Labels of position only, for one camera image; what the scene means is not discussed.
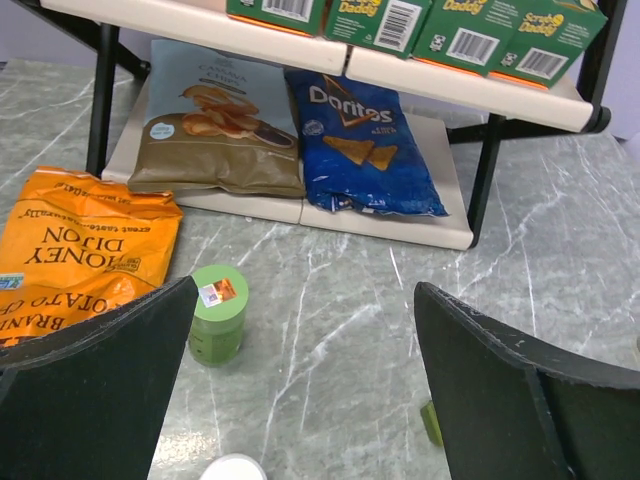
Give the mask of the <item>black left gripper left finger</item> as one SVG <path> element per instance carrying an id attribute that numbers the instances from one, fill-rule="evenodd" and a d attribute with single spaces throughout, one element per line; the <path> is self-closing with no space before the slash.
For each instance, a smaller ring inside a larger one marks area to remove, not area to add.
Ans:
<path id="1" fill-rule="evenodd" d="M 2 478 L 147 478 L 197 299 L 185 276 L 2 350 Z"/>

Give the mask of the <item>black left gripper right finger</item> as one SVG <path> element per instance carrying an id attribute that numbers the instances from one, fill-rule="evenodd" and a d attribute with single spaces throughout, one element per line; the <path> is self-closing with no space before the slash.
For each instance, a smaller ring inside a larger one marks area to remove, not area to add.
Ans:
<path id="1" fill-rule="evenodd" d="M 414 315 L 454 479 L 636 479 L 639 374 L 420 282 Z"/>

